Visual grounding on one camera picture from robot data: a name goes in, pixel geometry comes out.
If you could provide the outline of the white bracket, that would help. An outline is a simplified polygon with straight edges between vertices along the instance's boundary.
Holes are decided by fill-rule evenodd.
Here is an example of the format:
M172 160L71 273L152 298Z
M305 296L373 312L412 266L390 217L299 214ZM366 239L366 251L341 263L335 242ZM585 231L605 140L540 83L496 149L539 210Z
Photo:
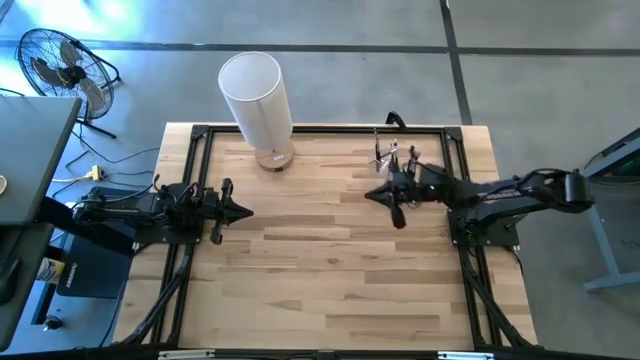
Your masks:
M204 360L215 357L214 349L186 349L161 351L157 360Z
M439 351L438 360L495 360L493 353L472 351Z

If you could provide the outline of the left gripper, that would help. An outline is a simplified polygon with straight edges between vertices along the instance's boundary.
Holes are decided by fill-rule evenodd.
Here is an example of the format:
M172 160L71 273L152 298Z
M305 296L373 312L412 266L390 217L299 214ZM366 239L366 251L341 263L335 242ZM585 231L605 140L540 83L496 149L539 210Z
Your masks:
M222 243L222 226L231 225L239 220L250 218L254 212L231 199L233 185L230 178L224 178L218 191L214 188L206 188L202 216L207 220L213 220L209 239L213 244Z

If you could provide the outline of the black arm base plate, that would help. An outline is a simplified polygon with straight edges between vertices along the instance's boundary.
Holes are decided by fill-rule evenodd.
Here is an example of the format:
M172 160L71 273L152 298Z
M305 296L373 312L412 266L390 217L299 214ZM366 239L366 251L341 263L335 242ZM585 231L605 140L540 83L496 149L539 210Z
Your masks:
M496 220L489 225L475 225L466 217L464 210L447 211L451 243L459 247L519 245L516 216Z
M203 225L204 220L191 210L165 208L133 228L139 243L189 245L200 241Z

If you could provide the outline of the black aluminium table frame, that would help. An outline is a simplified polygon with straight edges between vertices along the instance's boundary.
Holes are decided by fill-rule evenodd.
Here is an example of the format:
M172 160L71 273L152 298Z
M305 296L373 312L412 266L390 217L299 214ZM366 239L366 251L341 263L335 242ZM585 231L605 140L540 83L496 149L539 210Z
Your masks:
M402 230L388 210L367 201L381 183L368 162L367 125L298 125L295 158L279 173L261 169L253 149L229 126L212 141L189 123L171 123L156 170L182 180L185 166L205 170L216 186L234 184L234 199L254 215L203 240L189 281L169 302L153 341L183 348L469 350L506 338L481 303L469 303L461 251L450 240L446 208L406 211ZM483 126L418 125L378 131L379 142L411 145L423 162L478 182L498 176Z

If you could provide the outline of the white yellow canister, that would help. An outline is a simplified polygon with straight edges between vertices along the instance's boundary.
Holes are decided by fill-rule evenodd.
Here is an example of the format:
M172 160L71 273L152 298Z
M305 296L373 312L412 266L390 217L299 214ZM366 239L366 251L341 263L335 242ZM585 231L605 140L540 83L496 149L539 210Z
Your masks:
M44 257L36 274L36 280L49 284L58 284L65 264L59 260Z

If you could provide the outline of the grey desk top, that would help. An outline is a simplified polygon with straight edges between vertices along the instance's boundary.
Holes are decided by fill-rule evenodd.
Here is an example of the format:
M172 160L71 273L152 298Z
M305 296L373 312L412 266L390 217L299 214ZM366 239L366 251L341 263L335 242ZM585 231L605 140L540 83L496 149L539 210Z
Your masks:
M81 105L75 97L0 97L0 226L35 219Z

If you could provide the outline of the white shade wooden base lamp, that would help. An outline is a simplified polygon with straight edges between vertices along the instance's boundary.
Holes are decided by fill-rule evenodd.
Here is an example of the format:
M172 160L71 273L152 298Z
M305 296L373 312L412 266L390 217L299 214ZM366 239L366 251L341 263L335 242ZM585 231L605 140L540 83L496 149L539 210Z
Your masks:
M282 172L294 160L293 120L278 61L264 52L228 59L218 85L245 141L265 171Z

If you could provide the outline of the dark grey desk panel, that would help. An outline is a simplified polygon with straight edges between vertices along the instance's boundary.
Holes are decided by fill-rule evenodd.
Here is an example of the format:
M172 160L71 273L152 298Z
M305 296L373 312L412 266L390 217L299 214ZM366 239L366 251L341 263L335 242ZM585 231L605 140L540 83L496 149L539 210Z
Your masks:
M52 225L44 223L28 228L14 227L9 228L6 237L0 240L0 259L16 257L20 260L13 296L0 304L0 352L11 344L53 230Z

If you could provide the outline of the black floor mat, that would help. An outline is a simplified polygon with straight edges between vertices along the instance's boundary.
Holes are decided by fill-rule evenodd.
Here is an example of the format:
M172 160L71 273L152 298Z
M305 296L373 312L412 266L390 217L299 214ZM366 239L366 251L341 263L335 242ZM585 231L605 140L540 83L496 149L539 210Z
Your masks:
M136 194L135 197L108 205L129 205L146 196L148 190L125 190L108 187L93 187L80 200L90 195L104 196L106 199L118 199ZM122 220L104 222L105 226L122 233L126 239L133 240L135 230ZM85 238L67 235L68 246L65 245L64 270L57 285L56 292L65 297L87 297L115 299L126 283L130 270L132 255L113 252Z

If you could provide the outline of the grey metal table frame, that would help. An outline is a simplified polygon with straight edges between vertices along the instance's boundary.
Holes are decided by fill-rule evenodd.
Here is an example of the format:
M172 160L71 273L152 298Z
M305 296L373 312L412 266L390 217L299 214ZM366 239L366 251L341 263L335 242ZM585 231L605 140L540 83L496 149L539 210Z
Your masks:
M640 127L596 153L583 167L584 176L592 183L601 179L602 183L631 185L629 176L611 176L615 170L640 159ZM608 274L583 284L588 293L632 285L640 285L640 271L623 273L614 257L612 247L604 227L604 219L596 205L587 211L592 233L595 235Z

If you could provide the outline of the black desk leg beam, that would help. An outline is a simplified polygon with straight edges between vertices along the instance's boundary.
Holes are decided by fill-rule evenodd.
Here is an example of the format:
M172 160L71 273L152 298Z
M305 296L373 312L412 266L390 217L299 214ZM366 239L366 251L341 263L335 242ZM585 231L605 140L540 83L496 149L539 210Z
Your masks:
M78 223L69 207L49 197L44 197L41 201L35 221L52 224L120 255L132 256L134 253L133 239L130 236L102 223Z

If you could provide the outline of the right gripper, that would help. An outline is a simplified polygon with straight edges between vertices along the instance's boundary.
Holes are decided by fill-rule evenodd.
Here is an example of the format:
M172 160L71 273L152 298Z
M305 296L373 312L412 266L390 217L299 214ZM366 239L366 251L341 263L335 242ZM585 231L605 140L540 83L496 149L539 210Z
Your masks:
M402 169L390 171L388 183L367 191L365 198L389 207L393 226L396 229L403 229L406 226L406 218L401 206L403 204L414 206L421 202L420 184L416 180L416 172Z

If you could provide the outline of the clear acrylic organizer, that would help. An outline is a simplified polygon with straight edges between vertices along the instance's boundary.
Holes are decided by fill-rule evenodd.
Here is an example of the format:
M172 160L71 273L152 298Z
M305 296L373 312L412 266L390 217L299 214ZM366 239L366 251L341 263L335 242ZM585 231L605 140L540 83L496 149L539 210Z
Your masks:
M397 150L398 162L400 165L399 172L405 171L407 169L407 162L409 161L409 159L407 159L406 149L407 148L398 147L398 150ZM373 157L368 162L368 166L377 174L380 174L380 175L389 174L386 167L386 161L387 161L387 155L390 151L391 151L391 146L388 149L381 149L382 161L380 163L376 161L375 154L373 151Z

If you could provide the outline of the black floor fan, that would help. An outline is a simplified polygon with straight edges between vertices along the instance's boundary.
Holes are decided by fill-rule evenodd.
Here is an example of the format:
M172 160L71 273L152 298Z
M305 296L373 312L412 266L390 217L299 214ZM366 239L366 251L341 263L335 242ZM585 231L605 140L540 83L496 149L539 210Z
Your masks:
M80 40L58 30L34 28L17 45L15 59L40 96L81 100L76 122L108 138L115 134L93 122L111 109L119 70Z

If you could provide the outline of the black clamp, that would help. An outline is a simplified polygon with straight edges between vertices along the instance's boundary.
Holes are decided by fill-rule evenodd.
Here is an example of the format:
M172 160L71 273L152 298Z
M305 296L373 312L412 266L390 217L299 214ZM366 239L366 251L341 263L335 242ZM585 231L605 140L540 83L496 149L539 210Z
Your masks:
M399 131L404 132L408 129L403 118L395 111L390 111L387 114L385 124L397 128Z

